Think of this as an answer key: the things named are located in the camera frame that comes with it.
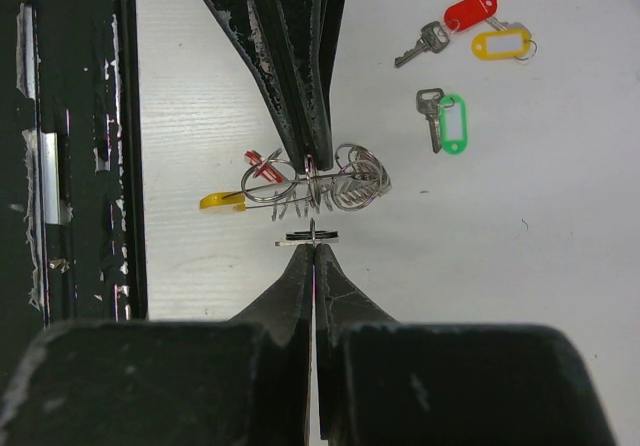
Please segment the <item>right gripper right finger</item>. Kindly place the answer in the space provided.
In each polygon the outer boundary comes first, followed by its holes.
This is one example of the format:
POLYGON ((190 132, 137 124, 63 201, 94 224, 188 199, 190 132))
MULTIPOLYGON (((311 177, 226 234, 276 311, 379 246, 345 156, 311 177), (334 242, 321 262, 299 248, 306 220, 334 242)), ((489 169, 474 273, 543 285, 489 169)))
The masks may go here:
POLYGON ((314 264, 321 435, 332 445, 491 445, 495 354, 477 325, 406 324, 343 272, 314 264))

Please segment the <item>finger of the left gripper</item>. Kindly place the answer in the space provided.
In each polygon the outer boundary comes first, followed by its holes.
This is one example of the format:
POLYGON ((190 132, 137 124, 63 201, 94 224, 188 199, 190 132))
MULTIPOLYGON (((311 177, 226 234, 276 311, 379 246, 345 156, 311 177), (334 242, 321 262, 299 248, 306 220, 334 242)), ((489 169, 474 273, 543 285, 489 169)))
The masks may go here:
POLYGON ((308 154, 308 107, 281 0, 203 0, 251 72, 296 170, 308 154))
POLYGON ((346 0, 259 0, 273 88, 267 100, 296 171, 333 167, 330 88, 346 0))

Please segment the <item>key with black tag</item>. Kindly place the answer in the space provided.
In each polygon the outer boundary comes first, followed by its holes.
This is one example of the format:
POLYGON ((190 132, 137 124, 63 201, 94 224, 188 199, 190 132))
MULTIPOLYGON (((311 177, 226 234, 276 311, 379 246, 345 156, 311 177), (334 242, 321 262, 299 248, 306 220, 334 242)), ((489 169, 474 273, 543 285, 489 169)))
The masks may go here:
POLYGON ((276 247, 298 246, 304 244, 318 245, 321 243, 333 244, 339 242, 337 230, 321 230, 317 228, 314 218, 310 219, 307 230, 287 232, 284 237, 274 242, 276 247))

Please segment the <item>metal keyring holder yellow tip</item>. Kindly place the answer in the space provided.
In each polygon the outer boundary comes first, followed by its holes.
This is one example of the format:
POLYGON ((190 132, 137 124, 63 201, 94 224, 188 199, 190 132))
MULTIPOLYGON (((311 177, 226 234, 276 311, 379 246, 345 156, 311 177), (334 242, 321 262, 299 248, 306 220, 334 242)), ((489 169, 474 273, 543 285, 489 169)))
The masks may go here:
POLYGON ((203 213, 242 213, 267 208, 271 220, 279 221, 289 213, 299 218, 322 211, 356 212, 374 200, 388 194, 391 177, 383 163, 366 147, 343 143, 335 151, 334 172, 319 171, 313 160, 303 161, 303 171, 297 173, 292 162, 277 149, 267 156, 267 162, 284 176, 285 181, 268 184, 261 177, 252 178, 248 169, 236 191, 214 192, 201 198, 198 209, 203 213))

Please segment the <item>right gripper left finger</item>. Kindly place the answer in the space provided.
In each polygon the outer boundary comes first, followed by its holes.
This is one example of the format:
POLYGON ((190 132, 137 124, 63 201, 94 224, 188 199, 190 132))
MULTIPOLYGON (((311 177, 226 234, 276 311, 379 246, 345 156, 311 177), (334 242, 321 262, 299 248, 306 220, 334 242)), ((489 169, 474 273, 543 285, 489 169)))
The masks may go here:
POLYGON ((220 324, 234 336, 221 445, 309 443, 313 260, 313 246, 297 246, 281 276, 220 324))

